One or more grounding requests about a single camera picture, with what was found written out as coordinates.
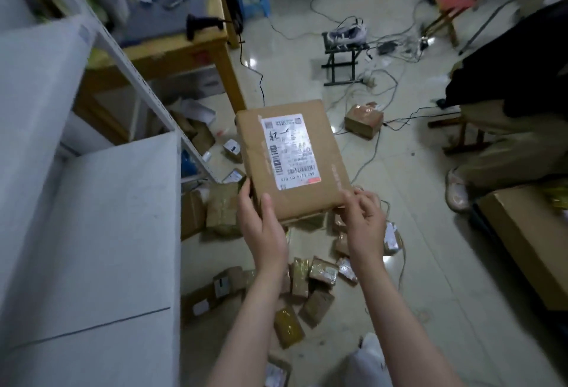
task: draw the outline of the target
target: white shelf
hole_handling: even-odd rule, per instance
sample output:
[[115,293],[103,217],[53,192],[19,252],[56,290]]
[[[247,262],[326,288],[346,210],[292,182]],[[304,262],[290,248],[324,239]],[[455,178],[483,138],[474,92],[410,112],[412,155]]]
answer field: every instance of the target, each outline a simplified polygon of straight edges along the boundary
[[179,317],[180,168],[175,132],[67,162],[10,347],[163,308]]
[[11,387],[172,387],[175,328],[173,311],[165,310],[34,344],[6,357],[0,380]]
[[0,35],[0,309],[95,33],[75,16]]

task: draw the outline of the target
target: wooden table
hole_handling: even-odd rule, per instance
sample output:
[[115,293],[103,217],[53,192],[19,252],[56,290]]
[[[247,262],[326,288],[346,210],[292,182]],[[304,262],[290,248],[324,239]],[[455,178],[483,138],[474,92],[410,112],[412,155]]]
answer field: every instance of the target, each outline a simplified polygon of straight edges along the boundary
[[[225,0],[207,0],[209,16],[230,20]],[[124,52],[146,80],[160,79],[215,64],[227,96],[235,112],[246,109],[243,94],[238,86],[227,42],[238,48],[238,38],[232,24],[223,30],[211,27],[196,32],[189,42],[185,34],[161,37],[124,49]],[[75,106],[75,114],[93,126],[112,143],[128,141],[128,131],[111,114],[98,104],[93,95],[127,85],[112,59],[102,50],[96,50],[89,61]]]

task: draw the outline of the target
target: foot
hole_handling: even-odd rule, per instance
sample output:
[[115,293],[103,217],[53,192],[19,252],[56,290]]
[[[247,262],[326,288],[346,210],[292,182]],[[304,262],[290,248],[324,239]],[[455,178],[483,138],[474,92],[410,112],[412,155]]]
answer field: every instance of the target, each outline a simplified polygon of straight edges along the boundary
[[458,214],[468,212],[471,208],[465,181],[456,174],[456,169],[451,169],[446,175],[446,203]]

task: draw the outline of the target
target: khaki pants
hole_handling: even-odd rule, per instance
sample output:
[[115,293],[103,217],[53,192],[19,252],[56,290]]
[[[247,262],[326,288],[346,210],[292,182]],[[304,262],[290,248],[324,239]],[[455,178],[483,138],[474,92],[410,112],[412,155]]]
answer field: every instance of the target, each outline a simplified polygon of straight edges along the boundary
[[503,136],[457,168],[466,183],[496,190],[568,173],[568,121],[561,116],[509,118],[503,113],[503,100],[461,105],[461,112],[467,122]]

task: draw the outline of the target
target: right hand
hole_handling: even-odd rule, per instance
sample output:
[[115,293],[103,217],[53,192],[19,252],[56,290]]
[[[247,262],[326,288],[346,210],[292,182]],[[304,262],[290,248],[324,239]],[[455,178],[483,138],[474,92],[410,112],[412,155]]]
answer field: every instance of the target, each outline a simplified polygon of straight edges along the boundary
[[267,193],[261,197],[261,219],[250,194],[251,181],[247,178],[238,194],[237,217],[241,232],[258,273],[272,272],[282,278],[288,266],[286,233],[276,218],[271,197]]
[[354,189],[354,193],[343,190],[344,211],[341,218],[347,225],[347,242],[351,265],[355,274],[368,263],[384,267],[384,241],[386,216],[380,208],[379,197],[370,191]]

